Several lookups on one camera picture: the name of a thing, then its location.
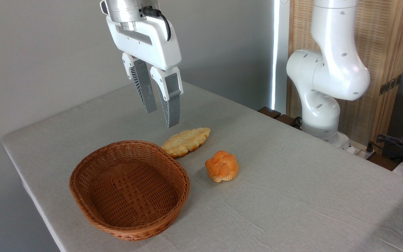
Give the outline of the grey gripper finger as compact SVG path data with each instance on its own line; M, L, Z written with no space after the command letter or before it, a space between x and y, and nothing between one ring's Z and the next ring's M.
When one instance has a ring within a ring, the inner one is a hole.
M122 61L127 77L134 81L147 114L157 110L147 63L125 52L122 53Z
M160 100L168 128L179 124L181 114L180 95L184 93L178 67L164 71L155 66L150 69L151 77L158 86Z

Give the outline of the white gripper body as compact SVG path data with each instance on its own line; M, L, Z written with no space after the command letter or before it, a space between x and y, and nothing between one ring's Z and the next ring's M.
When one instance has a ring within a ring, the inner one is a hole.
M100 8L120 51L161 70L181 62L175 30L158 0L102 0Z

